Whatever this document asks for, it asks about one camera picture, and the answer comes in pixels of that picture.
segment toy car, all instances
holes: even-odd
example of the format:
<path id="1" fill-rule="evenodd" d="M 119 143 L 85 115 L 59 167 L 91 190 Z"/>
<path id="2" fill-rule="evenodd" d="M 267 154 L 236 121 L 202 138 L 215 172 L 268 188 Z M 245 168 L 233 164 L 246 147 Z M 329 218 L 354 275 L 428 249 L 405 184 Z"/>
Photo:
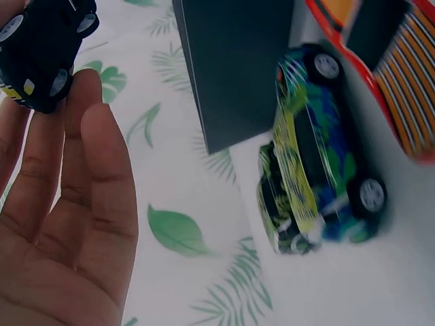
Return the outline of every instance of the toy car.
<path id="1" fill-rule="evenodd" d="M 0 88 L 44 113 L 68 94 L 70 69 L 99 25 L 94 0 L 32 0 L 0 30 Z"/>
<path id="2" fill-rule="evenodd" d="M 278 253 L 303 254 L 321 239 L 362 242 L 387 202 L 340 90 L 343 69 L 322 47 L 288 50 L 277 69 L 273 142 L 260 149 L 258 203 Z"/>
<path id="3" fill-rule="evenodd" d="M 435 7 L 428 0 L 306 0 L 356 67 L 404 152 L 435 162 Z"/>

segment fabric surface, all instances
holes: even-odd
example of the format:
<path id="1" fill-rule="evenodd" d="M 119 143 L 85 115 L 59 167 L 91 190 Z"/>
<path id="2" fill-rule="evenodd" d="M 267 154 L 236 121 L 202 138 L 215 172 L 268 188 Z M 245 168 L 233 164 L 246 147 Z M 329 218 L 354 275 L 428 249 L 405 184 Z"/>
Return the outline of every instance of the fabric surface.
<path id="1" fill-rule="evenodd" d="M 75 63 L 99 72 L 135 174 L 123 325 L 274 325 L 230 152 L 207 155 L 175 16 L 157 1 L 99 1 L 101 27 Z"/>

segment hand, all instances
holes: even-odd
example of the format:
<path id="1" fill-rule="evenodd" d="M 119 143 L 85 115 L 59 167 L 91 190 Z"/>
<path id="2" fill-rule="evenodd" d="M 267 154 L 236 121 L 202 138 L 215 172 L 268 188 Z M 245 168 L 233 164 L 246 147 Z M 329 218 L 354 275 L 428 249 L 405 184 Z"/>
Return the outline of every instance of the hand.
<path id="1" fill-rule="evenodd" d="M 16 4 L 0 0 L 0 26 L 19 12 Z M 0 214 L 2 325 L 121 323 L 137 203 L 127 148 L 101 93 L 98 74 L 80 71 L 55 113 L 31 118 L 22 166 Z M 0 106 L 0 192 L 29 114 L 8 98 Z M 61 195 L 50 212 L 60 168 Z"/>

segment dark gray box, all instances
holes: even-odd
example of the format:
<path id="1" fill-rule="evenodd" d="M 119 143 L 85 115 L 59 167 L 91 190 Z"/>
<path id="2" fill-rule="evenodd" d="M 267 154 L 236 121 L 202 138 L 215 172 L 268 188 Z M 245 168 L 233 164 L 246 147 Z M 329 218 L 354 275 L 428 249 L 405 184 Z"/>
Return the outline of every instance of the dark gray box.
<path id="1" fill-rule="evenodd" d="M 173 0 L 207 150 L 268 130 L 293 0 Z"/>

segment camouflage toy car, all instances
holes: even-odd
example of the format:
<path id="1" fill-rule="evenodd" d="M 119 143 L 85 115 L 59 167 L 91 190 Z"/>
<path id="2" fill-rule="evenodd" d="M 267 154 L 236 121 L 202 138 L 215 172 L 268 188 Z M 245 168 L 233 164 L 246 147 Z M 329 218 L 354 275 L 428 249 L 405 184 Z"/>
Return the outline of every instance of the camouflage toy car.
<path id="1" fill-rule="evenodd" d="M 288 50 L 277 69 L 273 142 L 260 149 L 258 203 L 278 253 L 308 252 L 321 239 L 376 234 L 384 182 L 369 168 L 340 84 L 343 69 L 320 46 Z"/>

